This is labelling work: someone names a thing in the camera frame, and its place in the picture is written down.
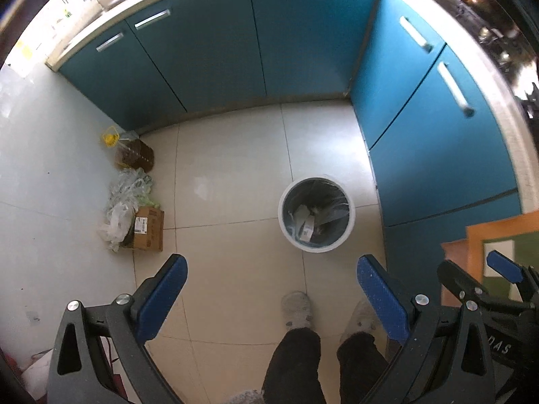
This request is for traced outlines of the blue kitchen base cabinets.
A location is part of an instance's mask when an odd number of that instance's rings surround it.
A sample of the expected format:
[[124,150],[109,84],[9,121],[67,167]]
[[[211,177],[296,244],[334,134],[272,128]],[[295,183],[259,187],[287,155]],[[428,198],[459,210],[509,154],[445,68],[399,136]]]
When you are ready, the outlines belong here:
[[433,0],[141,0],[81,33],[59,72],[126,130],[185,113],[350,99],[388,267],[439,296],[441,246],[524,211],[482,50]]

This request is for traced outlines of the white round trash bin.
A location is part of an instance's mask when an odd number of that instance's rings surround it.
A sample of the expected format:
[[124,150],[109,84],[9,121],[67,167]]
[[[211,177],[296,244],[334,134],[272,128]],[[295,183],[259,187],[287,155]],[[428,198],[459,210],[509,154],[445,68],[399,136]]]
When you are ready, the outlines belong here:
[[355,206],[344,186],[328,176],[312,176],[290,184],[278,207],[281,232],[294,247],[325,254],[349,238]]

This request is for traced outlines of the green checkered orange-edged mat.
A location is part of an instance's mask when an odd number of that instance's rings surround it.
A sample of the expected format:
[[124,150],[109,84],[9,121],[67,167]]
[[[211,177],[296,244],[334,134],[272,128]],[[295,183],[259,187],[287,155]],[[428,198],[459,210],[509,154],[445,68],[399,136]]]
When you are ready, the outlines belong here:
[[512,262],[538,268],[538,212],[466,228],[466,236],[441,246],[445,258],[453,261],[487,287],[489,293],[520,301],[515,284],[506,281],[487,265],[487,255],[497,251]]

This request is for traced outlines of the white red bag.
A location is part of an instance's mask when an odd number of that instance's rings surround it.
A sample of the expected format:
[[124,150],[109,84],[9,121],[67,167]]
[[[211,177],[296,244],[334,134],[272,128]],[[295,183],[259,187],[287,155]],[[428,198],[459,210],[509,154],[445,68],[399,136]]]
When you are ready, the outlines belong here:
[[[42,351],[33,355],[32,363],[22,372],[22,382],[26,391],[36,403],[47,403],[47,387],[49,386],[49,369],[53,349]],[[116,391],[124,399],[128,399],[128,393],[122,376],[113,372],[113,359],[110,351],[105,352],[105,359],[113,373],[113,383]]]

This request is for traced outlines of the right black trouser leg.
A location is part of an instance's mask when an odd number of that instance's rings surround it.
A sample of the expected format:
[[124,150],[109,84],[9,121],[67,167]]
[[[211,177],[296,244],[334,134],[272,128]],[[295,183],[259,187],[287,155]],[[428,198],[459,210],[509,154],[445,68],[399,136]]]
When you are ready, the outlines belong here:
[[360,403],[384,373],[387,361],[378,351],[375,337],[358,332],[339,346],[341,403]]

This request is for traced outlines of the black trouser leg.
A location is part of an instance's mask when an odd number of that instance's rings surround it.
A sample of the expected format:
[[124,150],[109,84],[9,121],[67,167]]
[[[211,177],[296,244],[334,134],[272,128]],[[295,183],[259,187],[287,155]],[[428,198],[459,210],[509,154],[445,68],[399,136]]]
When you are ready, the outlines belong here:
[[262,385],[265,403],[325,403],[318,367],[321,339],[309,328],[288,331],[276,347]]
[[384,373],[387,361],[378,351],[375,337],[358,332],[339,346],[341,403],[360,403]]

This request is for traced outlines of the right grey slipper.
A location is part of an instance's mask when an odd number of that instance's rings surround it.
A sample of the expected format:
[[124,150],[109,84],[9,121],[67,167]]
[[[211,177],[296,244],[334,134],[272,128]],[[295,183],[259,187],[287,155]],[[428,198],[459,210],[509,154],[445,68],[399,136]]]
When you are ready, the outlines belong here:
[[341,343],[358,333],[372,335],[378,327],[378,318],[370,302],[364,298],[360,300],[341,336]]

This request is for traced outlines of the grey slipper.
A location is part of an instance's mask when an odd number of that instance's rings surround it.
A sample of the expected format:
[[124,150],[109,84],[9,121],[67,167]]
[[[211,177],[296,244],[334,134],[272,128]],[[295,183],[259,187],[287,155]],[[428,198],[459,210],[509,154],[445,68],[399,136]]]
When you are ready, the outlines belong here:
[[309,296],[295,291],[282,297],[281,313],[288,331],[293,329],[312,329],[312,304]]
[[341,343],[358,333],[372,335],[378,327],[378,318],[370,302],[364,298],[360,300],[341,336]]

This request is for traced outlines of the left black trouser leg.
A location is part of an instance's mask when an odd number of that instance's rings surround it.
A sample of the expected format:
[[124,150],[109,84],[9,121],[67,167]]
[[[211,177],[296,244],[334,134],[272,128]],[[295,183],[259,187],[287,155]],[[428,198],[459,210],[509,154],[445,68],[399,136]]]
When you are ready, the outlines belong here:
[[262,385],[265,403],[325,403],[318,367],[321,339],[309,328],[288,331],[276,347]]

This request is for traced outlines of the left grey slipper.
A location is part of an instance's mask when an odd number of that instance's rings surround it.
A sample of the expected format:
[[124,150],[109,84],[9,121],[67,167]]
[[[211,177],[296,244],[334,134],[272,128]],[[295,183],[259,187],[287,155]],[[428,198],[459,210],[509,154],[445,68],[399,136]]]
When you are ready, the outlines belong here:
[[281,313],[288,331],[293,329],[312,329],[312,304],[309,296],[295,291],[282,297]]

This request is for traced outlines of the brown cardboard box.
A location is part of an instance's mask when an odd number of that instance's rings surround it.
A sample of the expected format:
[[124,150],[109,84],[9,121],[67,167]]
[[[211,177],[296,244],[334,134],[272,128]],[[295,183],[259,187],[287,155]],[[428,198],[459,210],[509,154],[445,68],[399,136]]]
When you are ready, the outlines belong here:
[[141,207],[135,213],[132,226],[124,240],[122,248],[150,252],[163,251],[164,212],[151,206]]

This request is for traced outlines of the white plastic bag pile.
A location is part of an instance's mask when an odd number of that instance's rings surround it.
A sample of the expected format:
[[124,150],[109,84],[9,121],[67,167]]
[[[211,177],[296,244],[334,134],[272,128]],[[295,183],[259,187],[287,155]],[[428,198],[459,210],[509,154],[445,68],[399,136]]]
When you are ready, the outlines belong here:
[[109,186],[103,223],[98,228],[98,234],[109,250],[119,251],[130,235],[136,212],[145,206],[161,208],[153,199],[153,185],[153,178],[142,168],[119,170],[117,179]]

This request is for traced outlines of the cooking oil bottle yellow cap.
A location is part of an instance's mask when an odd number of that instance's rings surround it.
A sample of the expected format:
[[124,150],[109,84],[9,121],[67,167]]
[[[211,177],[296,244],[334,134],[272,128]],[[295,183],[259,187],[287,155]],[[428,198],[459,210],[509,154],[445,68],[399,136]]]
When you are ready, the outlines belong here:
[[110,126],[101,134],[101,141],[113,155],[113,164],[118,169],[142,169],[148,173],[154,168],[154,150],[136,132],[119,132]]

